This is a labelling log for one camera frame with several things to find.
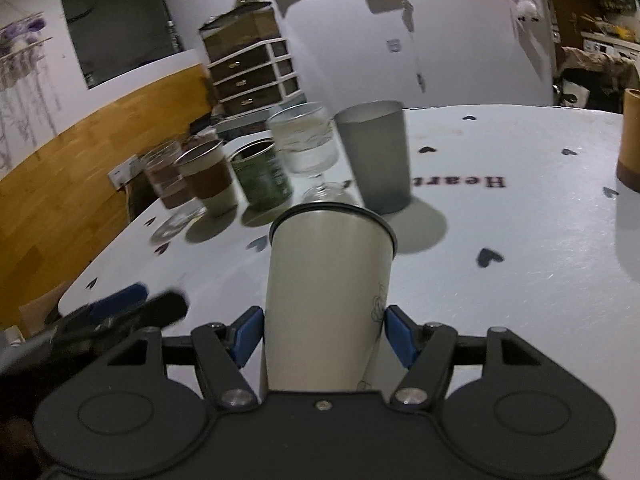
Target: white wall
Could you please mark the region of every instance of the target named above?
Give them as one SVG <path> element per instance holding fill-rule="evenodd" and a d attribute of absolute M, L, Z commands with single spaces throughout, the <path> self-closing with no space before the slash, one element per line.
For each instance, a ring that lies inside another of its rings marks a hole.
<path fill-rule="evenodd" d="M 234 0 L 166 0 L 186 45 L 207 61 L 197 29 Z M 310 100 L 334 112 L 359 102 L 401 100 L 407 107 L 551 104 L 551 36 L 545 19 L 514 34 L 507 0 L 273 0 L 294 65 Z M 390 53 L 387 40 L 402 51 Z M 416 73 L 426 80 L 423 93 Z"/>
<path fill-rule="evenodd" d="M 43 35 L 52 36 L 52 40 L 45 43 L 44 50 L 50 78 L 61 105 L 60 110 L 56 110 L 55 106 L 51 107 L 57 133 L 137 88 L 199 63 L 197 54 L 188 50 L 137 68 L 88 90 L 66 27 L 60 0 L 0 0 L 0 26 L 23 17 L 22 12 L 39 11 L 44 12 L 47 20 Z M 51 139 L 52 133 L 43 128 L 36 131 L 35 136 L 39 147 Z M 34 151 L 34 147 L 25 143 L 14 130 L 9 129 L 8 140 L 14 167 Z M 5 170 L 0 170 L 0 178 L 5 174 Z"/>

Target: screw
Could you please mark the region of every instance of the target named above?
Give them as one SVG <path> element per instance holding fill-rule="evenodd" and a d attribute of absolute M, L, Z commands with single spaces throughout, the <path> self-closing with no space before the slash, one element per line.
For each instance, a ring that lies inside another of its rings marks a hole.
<path fill-rule="evenodd" d="M 254 402 L 254 396 L 251 392 L 242 388 L 234 388 L 227 390 L 220 396 L 220 400 L 231 408 L 242 408 Z"/>
<path fill-rule="evenodd" d="M 422 404 L 428 398 L 427 392 L 420 388 L 402 388 L 396 391 L 396 399 L 405 406 Z"/>
<path fill-rule="evenodd" d="M 332 403 L 328 400 L 318 400 L 316 402 L 316 408 L 321 412 L 327 412 L 333 407 Z"/>

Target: gray plastic cup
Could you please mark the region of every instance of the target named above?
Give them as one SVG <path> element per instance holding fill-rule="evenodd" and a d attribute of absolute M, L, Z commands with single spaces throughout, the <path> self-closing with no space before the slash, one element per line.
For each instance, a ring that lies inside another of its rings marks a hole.
<path fill-rule="evenodd" d="M 411 174 L 402 103 L 356 105 L 334 121 L 364 205 L 379 214 L 407 207 Z"/>

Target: blue handle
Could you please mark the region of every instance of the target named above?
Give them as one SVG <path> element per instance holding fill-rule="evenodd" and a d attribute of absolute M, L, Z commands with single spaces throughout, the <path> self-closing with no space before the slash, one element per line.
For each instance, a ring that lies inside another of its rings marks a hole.
<path fill-rule="evenodd" d="M 124 314 L 146 301 L 149 291 L 142 283 L 134 283 L 92 304 L 91 322 L 100 323 L 114 314 Z"/>
<path fill-rule="evenodd" d="M 235 329 L 235 339 L 229 349 L 229 355 L 236 365 L 242 368 L 262 339 L 264 312 L 259 306 L 252 306 L 230 328 Z"/>
<path fill-rule="evenodd" d="M 391 348 L 405 368 L 411 368 L 420 355 L 414 334 L 420 330 L 396 305 L 385 310 L 385 335 Z"/>

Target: drawer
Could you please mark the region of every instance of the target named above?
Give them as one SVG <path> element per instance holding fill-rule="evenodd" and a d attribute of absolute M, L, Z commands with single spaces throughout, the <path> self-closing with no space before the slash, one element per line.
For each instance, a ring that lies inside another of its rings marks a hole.
<path fill-rule="evenodd" d="M 251 72 L 216 85 L 216 91 L 218 92 L 218 98 L 224 99 L 225 97 L 231 97 L 240 92 L 246 92 L 251 88 L 274 83 L 275 81 L 276 75 L 273 72 L 273 65 L 263 66 L 258 70 L 251 70 Z"/>
<path fill-rule="evenodd" d="M 300 87 L 298 86 L 298 78 L 292 77 L 287 79 L 282 83 L 282 87 L 284 88 L 284 95 L 287 96 L 293 94 L 296 90 L 300 90 Z"/>
<path fill-rule="evenodd" d="M 290 74 L 291 72 L 293 72 L 293 65 L 290 59 L 279 61 L 277 65 L 278 65 L 278 72 L 280 72 L 280 77 L 286 76 L 287 74 Z"/>
<path fill-rule="evenodd" d="M 289 53 L 286 41 L 274 41 L 271 43 L 271 49 L 273 50 L 273 55 L 275 57 L 285 56 Z"/>
<path fill-rule="evenodd" d="M 243 70 L 249 70 L 256 65 L 262 65 L 268 62 L 269 54 L 265 45 L 261 45 L 257 48 L 252 48 L 248 52 L 239 54 L 231 59 L 227 59 L 222 63 L 214 65 L 209 68 L 211 77 L 214 82 L 220 81 L 227 77 L 233 76 Z"/>
<path fill-rule="evenodd" d="M 223 103 L 228 115 L 237 115 L 249 110 L 255 110 L 263 106 L 273 105 L 282 101 L 278 85 L 269 86 L 262 90 L 256 90 L 249 94 L 236 97 Z"/>

